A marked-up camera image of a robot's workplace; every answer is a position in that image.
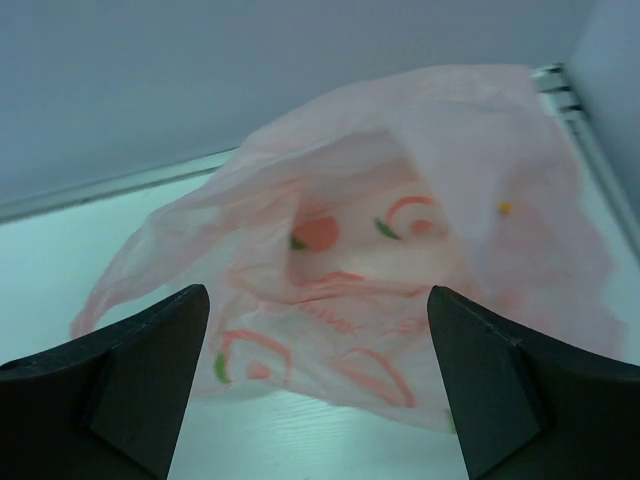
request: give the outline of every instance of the gray wall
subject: gray wall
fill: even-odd
[[[640,216],[640,1],[601,0],[568,73]]]
[[[564,60],[593,3],[2,0],[0,204],[235,147],[356,80]]]

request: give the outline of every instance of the translucent plastic bag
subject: translucent plastic bag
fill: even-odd
[[[212,298],[198,391],[261,381],[444,429],[426,319],[447,285],[610,354],[606,252],[578,164],[526,68],[436,67],[356,84],[262,128],[127,241],[73,324],[158,287]]]

